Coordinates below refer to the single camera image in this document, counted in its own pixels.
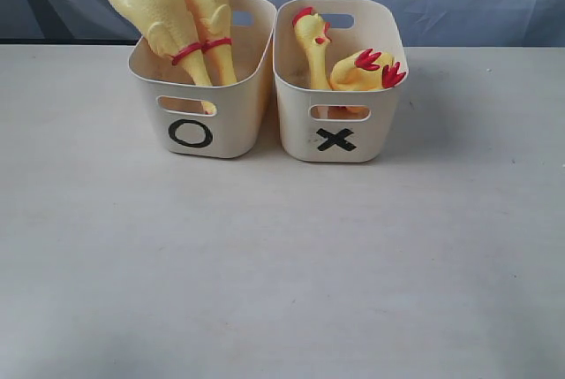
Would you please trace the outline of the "headless yellow rubber chicken body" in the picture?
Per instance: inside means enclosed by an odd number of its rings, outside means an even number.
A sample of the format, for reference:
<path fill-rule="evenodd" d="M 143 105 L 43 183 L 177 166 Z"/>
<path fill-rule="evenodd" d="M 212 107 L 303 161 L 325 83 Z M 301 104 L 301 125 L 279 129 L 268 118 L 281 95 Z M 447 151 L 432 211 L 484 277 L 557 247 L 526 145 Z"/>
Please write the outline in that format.
<path fill-rule="evenodd" d="M 338 61 L 329 75 L 334 91 L 365 92 L 388 89 L 398 85 L 407 72 L 388 52 L 372 48 L 358 51 Z"/>

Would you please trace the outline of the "broken rubber chicken head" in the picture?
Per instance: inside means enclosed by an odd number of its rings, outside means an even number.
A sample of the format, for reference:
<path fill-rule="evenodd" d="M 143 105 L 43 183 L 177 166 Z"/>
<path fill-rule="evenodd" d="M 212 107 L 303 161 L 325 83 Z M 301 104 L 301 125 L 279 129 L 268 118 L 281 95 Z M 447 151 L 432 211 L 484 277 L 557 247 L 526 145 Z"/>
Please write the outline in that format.
<path fill-rule="evenodd" d="M 326 69 L 326 50 L 331 43 L 328 37 L 330 23 L 312 6 L 308 6 L 295 15 L 292 25 L 297 42 L 308 62 L 310 89 L 330 90 Z"/>

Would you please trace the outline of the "yellow rubber chicken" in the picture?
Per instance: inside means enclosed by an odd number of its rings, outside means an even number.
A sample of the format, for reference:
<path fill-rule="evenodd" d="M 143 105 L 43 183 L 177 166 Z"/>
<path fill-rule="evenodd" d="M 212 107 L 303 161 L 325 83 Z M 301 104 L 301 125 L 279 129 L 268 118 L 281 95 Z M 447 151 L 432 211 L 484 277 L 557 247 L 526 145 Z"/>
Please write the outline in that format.
<path fill-rule="evenodd" d="M 230 0 L 185 0 L 198 30 L 203 53 L 215 66 L 220 83 L 228 86 L 237 83 L 235 74 Z"/>
<path fill-rule="evenodd" d="M 200 87 L 211 87 L 197 27 L 185 0 L 108 0 L 158 57 L 180 66 Z"/>

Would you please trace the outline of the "cream bin marked X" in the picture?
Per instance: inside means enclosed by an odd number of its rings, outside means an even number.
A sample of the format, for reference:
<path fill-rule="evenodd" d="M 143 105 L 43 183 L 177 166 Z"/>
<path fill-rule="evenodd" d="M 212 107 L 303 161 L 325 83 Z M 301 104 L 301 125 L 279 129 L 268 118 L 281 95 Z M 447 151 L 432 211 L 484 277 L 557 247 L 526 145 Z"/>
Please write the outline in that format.
<path fill-rule="evenodd" d="M 391 53 L 407 72 L 395 87 L 365 92 L 310 89 L 309 66 L 292 20 L 312 6 L 330 23 L 326 50 L 334 65 L 363 49 Z M 294 158 L 317 163 L 362 163 L 376 157 L 387 138 L 409 68 L 391 10 L 372 0 L 292 0 L 277 13 L 273 70 L 280 137 Z"/>

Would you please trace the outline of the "cream bin marked O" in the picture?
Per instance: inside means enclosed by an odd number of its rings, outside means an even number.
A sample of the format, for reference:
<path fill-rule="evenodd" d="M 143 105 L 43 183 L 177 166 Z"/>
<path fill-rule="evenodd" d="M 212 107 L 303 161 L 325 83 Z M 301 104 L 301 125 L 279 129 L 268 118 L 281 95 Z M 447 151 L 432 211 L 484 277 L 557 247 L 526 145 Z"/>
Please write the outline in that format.
<path fill-rule="evenodd" d="M 179 66 L 140 39 L 129 56 L 154 133 L 170 152 L 235 158 L 250 151 L 273 92 L 272 35 L 277 9 L 268 0 L 230 0 L 235 85 L 197 87 Z"/>

